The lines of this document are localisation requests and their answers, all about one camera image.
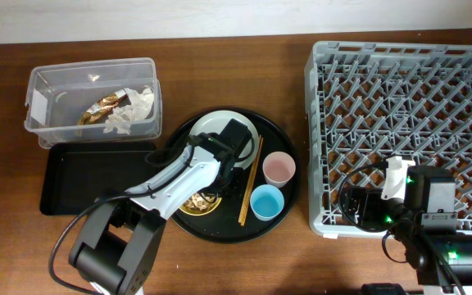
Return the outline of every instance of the white wall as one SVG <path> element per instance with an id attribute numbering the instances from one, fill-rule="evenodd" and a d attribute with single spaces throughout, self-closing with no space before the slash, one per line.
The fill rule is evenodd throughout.
<path id="1" fill-rule="evenodd" d="M 0 0 L 0 43 L 472 27 L 472 0 Z"/>

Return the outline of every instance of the gray dish rack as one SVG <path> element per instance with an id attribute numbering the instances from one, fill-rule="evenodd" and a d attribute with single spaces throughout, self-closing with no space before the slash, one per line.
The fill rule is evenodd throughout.
<path id="1" fill-rule="evenodd" d="M 347 225 L 347 172 L 392 152 L 456 177 L 458 229 L 472 234 L 472 46 L 318 42 L 305 68 L 309 212 L 317 234 L 381 237 Z M 350 184 L 381 188 L 383 174 Z"/>

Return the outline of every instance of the wooden chopsticks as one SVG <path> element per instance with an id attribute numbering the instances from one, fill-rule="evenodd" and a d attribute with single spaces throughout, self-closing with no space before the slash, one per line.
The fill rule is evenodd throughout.
<path id="1" fill-rule="evenodd" d="M 254 187 L 254 179 L 256 178 L 258 163 L 260 162 L 263 138 L 260 136 L 258 139 L 260 141 L 260 144 L 258 144 L 258 153 L 251 166 L 251 173 L 249 174 L 249 180 L 247 181 L 247 187 L 245 188 L 245 194 L 243 195 L 242 210 L 239 212 L 238 222 L 241 226 L 245 225 L 245 220 L 247 219 L 247 211 L 249 210 L 249 201 L 251 199 L 252 188 Z"/>

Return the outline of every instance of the clear plastic container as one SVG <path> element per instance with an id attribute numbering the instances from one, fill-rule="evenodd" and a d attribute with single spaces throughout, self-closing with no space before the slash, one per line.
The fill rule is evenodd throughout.
<path id="1" fill-rule="evenodd" d="M 145 120 L 131 122 L 130 134 L 105 124 L 77 125 L 78 119 L 101 98 L 122 88 L 154 92 L 154 104 Z M 32 70 L 25 106 L 25 128 L 39 136 L 39 145 L 54 143 L 157 138 L 161 134 L 161 91 L 150 58 L 77 62 L 40 66 Z"/>

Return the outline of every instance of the gold foil wrapper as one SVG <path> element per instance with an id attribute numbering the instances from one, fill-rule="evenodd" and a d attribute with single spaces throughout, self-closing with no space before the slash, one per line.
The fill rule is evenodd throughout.
<path id="1" fill-rule="evenodd" d="M 124 90 L 116 91 L 108 95 L 98 102 L 94 103 L 78 120 L 78 125 L 90 125 L 96 123 L 106 114 L 110 113 L 113 108 L 117 107 L 123 100 L 127 98 Z"/>

